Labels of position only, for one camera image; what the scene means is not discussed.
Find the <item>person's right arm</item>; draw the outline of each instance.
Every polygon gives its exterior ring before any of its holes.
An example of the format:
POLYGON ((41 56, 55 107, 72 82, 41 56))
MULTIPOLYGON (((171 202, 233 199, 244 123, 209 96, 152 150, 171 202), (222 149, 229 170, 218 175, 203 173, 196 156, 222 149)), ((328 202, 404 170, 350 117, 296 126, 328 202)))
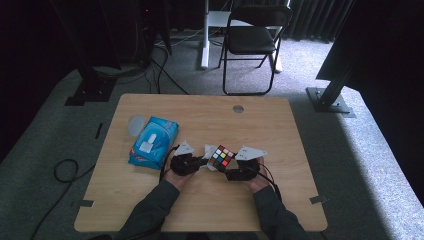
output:
MULTIPOLYGON (((264 159, 261 157, 257 160, 260 165, 260 172, 266 175, 266 171, 262 166, 264 159)), ((309 239, 296 215, 288 211, 277 198, 268 180, 258 175, 244 183, 253 193, 261 229, 269 239, 309 239)))

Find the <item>floor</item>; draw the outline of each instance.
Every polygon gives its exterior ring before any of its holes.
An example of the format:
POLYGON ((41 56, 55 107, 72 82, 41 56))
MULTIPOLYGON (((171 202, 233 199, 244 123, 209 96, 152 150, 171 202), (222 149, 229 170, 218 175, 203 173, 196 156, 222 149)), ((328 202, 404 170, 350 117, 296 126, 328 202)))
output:
MULTIPOLYGON (((155 62, 164 66, 169 76, 153 63, 138 75, 119 78, 108 102, 64 106, 81 81, 77 71, 56 86, 0 165, 0 239, 31 238, 37 224, 69 186, 55 179, 56 164, 63 159, 74 159, 80 175, 96 163, 122 94, 156 93, 154 79, 160 76, 162 94, 186 91, 223 95, 222 69, 216 68, 220 46, 211 44, 209 68, 202 70, 201 42, 196 38, 180 41, 179 37, 173 39, 172 56, 167 56, 161 48, 155 48, 153 53, 155 62)), ((222 38, 213 40, 219 43, 222 38)), ((328 81, 315 77, 330 49, 331 43, 285 40, 280 53, 283 71, 276 74, 273 89, 267 95, 289 99, 318 192, 329 199, 323 203, 328 228, 324 235, 313 232, 309 235, 320 240, 424 239, 423 207, 361 95, 349 88, 344 88, 341 94, 355 118, 315 112, 309 101, 305 88, 328 85, 328 81)), ((266 87, 268 62, 260 69, 241 62, 231 64, 230 88, 266 87)), ((129 65, 124 71, 133 68, 129 65)), ((104 67, 97 70, 118 73, 104 67)), ((74 171, 75 166, 67 162, 56 169, 56 174, 66 180, 72 178, 74 171)), ((79 233, 73 228, 78 213, 76 203, 83 199, 90 174, 69 186, 35 239, 88 239, 97 234, 79 233)))

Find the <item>blue and white package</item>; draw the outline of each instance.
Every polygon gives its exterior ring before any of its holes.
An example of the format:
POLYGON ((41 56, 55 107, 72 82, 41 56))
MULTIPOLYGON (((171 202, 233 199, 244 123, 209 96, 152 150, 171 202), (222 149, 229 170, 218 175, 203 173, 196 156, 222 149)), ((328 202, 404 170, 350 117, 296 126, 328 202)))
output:
POLYGON ((158 117, 150 117, 144 130, 130 151, 130 164, 161 169, 163 159, 174 144, 178 124, 158 117))

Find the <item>chair backrest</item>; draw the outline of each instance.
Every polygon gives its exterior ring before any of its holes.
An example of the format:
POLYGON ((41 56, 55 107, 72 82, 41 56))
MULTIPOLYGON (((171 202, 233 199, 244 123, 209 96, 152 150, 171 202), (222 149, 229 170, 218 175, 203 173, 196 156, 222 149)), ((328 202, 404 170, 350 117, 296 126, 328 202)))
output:
POLYGON ((270 27, 280 26, 286 28, 289 25, 292 10, 281 5, 247 5, 241 6, 231 12, 227 27, 231 26, 232 20, 238 20, 253 26, 270 27))

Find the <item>forearm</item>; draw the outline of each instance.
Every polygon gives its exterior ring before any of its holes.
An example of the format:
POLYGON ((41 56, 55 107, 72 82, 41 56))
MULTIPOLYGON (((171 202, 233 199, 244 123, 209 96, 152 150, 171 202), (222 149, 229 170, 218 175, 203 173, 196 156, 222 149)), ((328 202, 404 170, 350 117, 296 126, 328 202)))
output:
POLYGON ((158 227, 170 213, 179 190, 162 180, 131 212, 128 220, 114 239, 127 239, 158 227))
POLYGON ((309 239, 296 215, 278 200, 271 186, 253 194, 262 231, 269 239, 309 239))

